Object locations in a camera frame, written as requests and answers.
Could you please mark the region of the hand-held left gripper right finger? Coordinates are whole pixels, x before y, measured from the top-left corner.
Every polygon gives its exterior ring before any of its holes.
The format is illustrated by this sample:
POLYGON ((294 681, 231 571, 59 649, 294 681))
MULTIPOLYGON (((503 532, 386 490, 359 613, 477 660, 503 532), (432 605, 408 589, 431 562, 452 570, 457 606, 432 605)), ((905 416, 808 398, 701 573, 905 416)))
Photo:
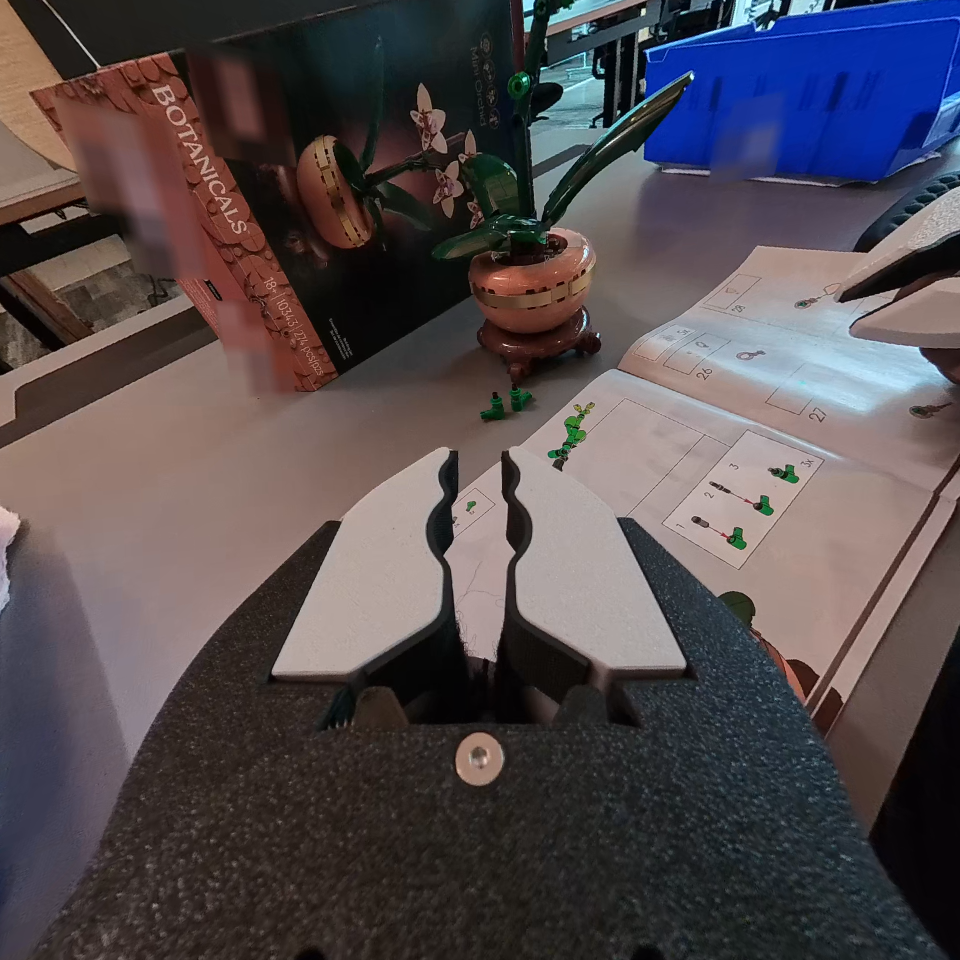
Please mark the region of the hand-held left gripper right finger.
POLYGON ((500 661, 534 689, 682 676, 684 653, 608 504, 524 448, 501 468, 513 555, 500 661))

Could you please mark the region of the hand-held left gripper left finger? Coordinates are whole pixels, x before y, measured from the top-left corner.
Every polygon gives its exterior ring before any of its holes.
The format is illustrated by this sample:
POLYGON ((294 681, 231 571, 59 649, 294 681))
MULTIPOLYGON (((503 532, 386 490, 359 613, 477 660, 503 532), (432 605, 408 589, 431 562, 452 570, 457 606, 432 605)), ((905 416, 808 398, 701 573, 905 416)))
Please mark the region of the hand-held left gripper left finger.
POLYGON ((446 552, 458 454, 439 447, 372 489, 336 526, 270 668, 284 683, 458 702, 469 684, 446 552))

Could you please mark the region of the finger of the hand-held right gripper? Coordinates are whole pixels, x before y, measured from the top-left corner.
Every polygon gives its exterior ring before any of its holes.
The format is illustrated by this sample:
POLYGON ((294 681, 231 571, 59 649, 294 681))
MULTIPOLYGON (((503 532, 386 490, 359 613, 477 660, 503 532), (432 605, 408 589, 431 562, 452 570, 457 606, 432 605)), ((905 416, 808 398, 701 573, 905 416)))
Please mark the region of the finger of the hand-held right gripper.
POLYGON ((959 348, 959 278, 944 277, 859 317, 849 335, 921 349, 959 348))
POLYGON ((838 303, 898 291, 959 270, 959 188, 936 198, 881 240, 834 294, 838 303))

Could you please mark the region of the brick orchid pot model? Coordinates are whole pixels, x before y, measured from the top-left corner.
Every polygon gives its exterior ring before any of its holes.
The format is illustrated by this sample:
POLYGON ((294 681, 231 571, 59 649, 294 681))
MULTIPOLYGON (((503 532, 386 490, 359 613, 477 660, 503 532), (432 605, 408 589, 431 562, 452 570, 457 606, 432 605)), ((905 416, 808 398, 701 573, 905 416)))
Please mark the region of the brick orchid pot model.
POLYGON ((462 162, 483 220, 439 243, 432 255, 470 260, 470 291, 485 317, 477 339, 503 359, 512 388, 540 361, 599 351, 601 340, 585 307, 594 280, 594 245, 558 223, 600 172, 642 147, 693 80, 692 71, 681 75, 609 127, 566 171, 539 216, 521 212, 518 176, 507 163, 487 153, 462 162))

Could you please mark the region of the green brick plant stem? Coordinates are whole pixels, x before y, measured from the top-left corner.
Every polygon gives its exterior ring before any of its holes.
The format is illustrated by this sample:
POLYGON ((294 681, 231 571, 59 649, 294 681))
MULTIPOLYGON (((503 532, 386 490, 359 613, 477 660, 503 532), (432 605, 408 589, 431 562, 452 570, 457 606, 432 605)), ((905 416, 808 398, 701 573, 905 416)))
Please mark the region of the green brick plant stem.
POLYGON ((534 188, 529 127, 533 92, 539 83, 542 62, 546 54, 546 32, 549 19, 572 7, 573 1, 534 1, 533 21, 529 38, 525 39, 523 67, 508 81, 508 94, 513 102, 510 122, 512 142, 517 166, 520 216, 532 219, 535 216, 534 188))

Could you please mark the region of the black mesh cushion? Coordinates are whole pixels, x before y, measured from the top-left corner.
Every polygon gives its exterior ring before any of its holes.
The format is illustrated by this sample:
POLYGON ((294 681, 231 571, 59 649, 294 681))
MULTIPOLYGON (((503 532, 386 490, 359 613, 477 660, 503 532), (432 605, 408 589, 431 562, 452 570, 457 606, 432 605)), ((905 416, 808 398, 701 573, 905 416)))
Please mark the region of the black mesh cushion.
POLYGON ((959 170, 953 170, 939 174, 913 192, 907 192, 867 227, 856 241, 853 251, 860 254, 870 252, 912 216, 958 186, 959 170))

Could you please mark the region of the instruction booklet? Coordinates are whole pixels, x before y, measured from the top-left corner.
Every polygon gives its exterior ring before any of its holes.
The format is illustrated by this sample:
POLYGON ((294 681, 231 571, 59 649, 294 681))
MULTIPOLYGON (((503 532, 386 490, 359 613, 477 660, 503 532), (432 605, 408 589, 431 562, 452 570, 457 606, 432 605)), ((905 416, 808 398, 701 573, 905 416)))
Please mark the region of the instruction booklet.
POLYGON ((958 505, 958 391, 840 302, 864 254, 758 246, 523 447, 655 536, 826 733, 958 505))

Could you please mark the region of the blue plastic bin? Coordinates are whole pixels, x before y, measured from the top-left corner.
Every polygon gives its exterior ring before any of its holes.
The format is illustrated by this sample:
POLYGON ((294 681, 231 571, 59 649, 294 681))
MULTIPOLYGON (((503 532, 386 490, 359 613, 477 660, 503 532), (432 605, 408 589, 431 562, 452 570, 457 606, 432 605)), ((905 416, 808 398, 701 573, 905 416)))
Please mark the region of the blue plastic bin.
POLYGON ((747 127, 784 177, 875 183, 958 137, 959 3, 895 2, 780 18, 646 53, 647 89, 694 79, 644 146, 705 170, 747 127))

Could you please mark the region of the orchid brick set box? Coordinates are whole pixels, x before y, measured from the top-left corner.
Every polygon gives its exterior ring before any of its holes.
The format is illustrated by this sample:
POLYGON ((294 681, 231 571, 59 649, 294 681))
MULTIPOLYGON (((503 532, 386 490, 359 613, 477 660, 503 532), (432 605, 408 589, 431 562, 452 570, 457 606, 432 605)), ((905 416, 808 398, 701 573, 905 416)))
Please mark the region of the orchid brick set box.
POLYGON ((169 129, 211 327, 249 304, 290 388, 317 390, 470 293, 471 235, 522 215, 511 2, 344 5, 31 91, 169 129))

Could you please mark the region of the white cloth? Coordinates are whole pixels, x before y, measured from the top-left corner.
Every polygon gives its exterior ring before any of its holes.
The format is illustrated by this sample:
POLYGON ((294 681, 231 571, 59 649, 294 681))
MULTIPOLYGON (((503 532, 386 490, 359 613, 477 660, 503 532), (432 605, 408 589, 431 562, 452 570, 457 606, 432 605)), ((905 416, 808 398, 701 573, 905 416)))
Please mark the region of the white cloth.
POLYGON ((0 611, 3 614, 11 597, 11 580, 9 572, 9 552, 17 537, 20 527, 20 517, 3 506, 1 515, 1 543, 0 543, 0 611))

